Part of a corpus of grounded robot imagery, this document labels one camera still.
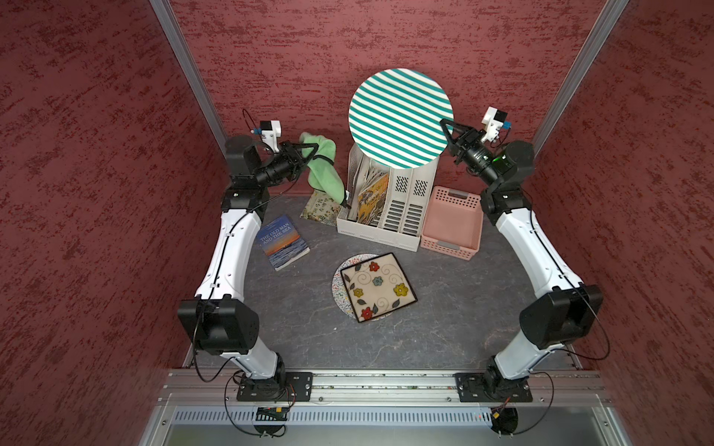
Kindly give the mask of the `green microfiber cloth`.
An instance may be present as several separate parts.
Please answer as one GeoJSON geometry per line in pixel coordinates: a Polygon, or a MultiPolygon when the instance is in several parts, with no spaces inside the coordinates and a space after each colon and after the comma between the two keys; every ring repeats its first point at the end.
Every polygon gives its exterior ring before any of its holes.
{"type": "Polygon", "coordinates": [[[335,203],[344,206],[347,191],[335,167],[337,145],[322,135],[312,135],[308,132],[300,134],[299,141],[303,144],[317,144],[316,155],[308,163],[310,176],[308,182],[316,191],[327,194],[335,203]]]}

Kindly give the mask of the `green striped round plate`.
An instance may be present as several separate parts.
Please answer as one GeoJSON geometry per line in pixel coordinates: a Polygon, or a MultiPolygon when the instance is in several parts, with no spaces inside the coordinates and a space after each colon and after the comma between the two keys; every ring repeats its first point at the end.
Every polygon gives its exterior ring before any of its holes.
{"type": "Polygon", "coordinates": [[[349,128],[369,158],[395,169],[423,167],[447,146],[440,121],[454,111],[444,89],[429,76],[388,69],[368,77],[349,106],[349,128]]]}

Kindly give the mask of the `square floral plate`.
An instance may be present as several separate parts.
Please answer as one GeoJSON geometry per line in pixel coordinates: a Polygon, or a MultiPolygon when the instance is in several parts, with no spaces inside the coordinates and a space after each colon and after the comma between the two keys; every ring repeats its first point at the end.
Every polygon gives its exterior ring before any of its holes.
{"type": "Polygon", "coordinates": [[[357,323],[368,323],[418,302],[394,253],[361,260],[340,270],[357,323]]]}

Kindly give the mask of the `round colourful squiggle plate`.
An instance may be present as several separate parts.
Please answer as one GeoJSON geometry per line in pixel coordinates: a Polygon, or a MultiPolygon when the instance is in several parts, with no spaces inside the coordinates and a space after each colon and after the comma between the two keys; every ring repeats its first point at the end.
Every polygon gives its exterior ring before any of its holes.
{"type": "Polygon", "coordinates": [[[367,323],[396,310],[402,299],[394,294],[395,282],[384,272],[387,255],[358,255],[345,261],[333,278],[333,297],[357,323],[367,323]]]}

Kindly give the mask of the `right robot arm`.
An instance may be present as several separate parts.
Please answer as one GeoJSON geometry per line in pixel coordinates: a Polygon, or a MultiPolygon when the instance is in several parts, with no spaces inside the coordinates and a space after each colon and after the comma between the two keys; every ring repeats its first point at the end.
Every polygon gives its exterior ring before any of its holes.
{"type": "Polygon", "coordinates": [[[447,119],[440,126],[455,162],[485,183],[483,213],[509,242],[535,292],[535,302],[519,315],[519,332],[487,362],[485,371],[455,376],[459,399],[529,403],[528,377],[548,356],[566,351],[589,334],[602,306],[602,292],[584,284],[567,266],[537,222],[522,189],[534,171],[532,144],[517,140],[491,152],[486,145],[494,138],[487,130],[447,119]]]}

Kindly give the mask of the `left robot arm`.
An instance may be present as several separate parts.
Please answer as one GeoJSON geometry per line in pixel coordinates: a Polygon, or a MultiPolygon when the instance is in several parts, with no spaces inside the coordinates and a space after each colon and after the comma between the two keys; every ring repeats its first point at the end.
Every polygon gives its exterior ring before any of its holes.
{"type": "Polygon", "coordinates": [[[269,189],[283,181],[295,184],[319,146],[282,142],[268,161],[258,148],[246,135],[225,143],[230,184],[221,200],[219,238],[205,278],[194,298],[180,303],[178,319],[193,354],[203,351],[237,365],[245,374],[243,390],[267,401],[286,394],[286,368],[260,339],[260,317],[245,304],[245,274],[271,200],[269,189]]]}

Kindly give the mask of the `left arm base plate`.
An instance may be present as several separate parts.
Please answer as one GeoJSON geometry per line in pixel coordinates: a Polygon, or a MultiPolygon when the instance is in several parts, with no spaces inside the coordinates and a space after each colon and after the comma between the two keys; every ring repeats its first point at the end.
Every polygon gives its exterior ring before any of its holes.
{"type": "Polygon", "coordinates": [[[242,378],[236,399],[251,403],[304,403],[312,396],[313,373],[286,372],[271,379],[242,378]]]}

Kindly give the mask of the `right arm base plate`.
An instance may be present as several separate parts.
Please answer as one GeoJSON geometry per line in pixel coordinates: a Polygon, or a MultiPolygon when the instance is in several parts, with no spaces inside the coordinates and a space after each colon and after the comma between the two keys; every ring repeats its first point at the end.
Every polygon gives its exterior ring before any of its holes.
{"type": "Polygon", "coordinates": [[[462,403],[531,403],[533,396],[526,378],[508,380],[492,372],[454,375],[462,403]]]}

